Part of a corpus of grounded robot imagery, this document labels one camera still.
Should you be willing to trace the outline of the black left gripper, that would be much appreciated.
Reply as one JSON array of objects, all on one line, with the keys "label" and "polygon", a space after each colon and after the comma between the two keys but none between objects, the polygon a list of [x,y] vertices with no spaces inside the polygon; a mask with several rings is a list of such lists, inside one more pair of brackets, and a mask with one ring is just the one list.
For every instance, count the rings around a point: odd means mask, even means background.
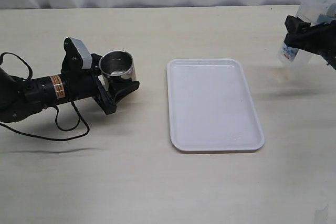
[{"label": "black left gripper", "polygon": [[82,60],[75,51],[70,37],[64,40],[65,57],[61,65],[61,76],[66,83],[67,97],[72,100],[93,98],[106,115],[116,112],[118,104],[123,98],[136,91],[140,83],[110,82],[109,90],[106,91],[99,80],[101,76],[101,55],[92,53],[92,65],[90,69],[81,68]]}]

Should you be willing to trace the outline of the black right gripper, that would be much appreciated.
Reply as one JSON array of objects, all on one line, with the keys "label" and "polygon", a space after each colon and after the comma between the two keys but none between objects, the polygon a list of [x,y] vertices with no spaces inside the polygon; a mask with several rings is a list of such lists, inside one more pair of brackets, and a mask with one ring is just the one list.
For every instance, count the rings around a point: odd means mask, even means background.
[{"label": "black right gripper", "polygon": [[321,56],[335,70],[335,20],[312,25],[288,15],[285,20],[286,46]]}]

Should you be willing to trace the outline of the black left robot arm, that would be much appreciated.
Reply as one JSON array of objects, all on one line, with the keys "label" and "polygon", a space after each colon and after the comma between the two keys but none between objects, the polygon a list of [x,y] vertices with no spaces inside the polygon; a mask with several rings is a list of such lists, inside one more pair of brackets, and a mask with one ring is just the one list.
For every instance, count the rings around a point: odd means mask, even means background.
[{"label": "black left robot arm", "polygon": [[64,40],[64,50],[59,74],[34,79],[29,69],[24,79],[1,71],[1,122],[19,122],[43,109],[87,98],[93,98],[109,115],[140,86],[127,51],[113,50],[101,56],[72,37]]}]

